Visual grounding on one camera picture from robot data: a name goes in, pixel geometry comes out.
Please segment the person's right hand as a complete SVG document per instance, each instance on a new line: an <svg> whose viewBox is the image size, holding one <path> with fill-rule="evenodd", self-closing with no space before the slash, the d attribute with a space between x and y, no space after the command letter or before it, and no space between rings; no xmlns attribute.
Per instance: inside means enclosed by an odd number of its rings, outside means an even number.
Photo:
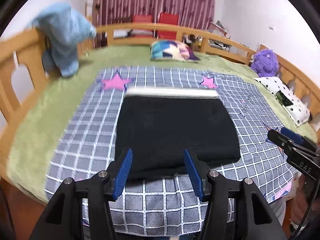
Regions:
<svg viewBox="0 0 320 240"><path fill-rule="evenodd" d="M305 186L307 184L306 176L303 174L298 179L298 188L296 189L296 196L293 198L291 206L291 224L290 231L297 230L297 226L301 223L303 216L308 209L308 201L306 196ZM314 228L319 227L319 198L316 198L312 204L311 212L315 214L313 219L310 219L309 224Z"/></svg>

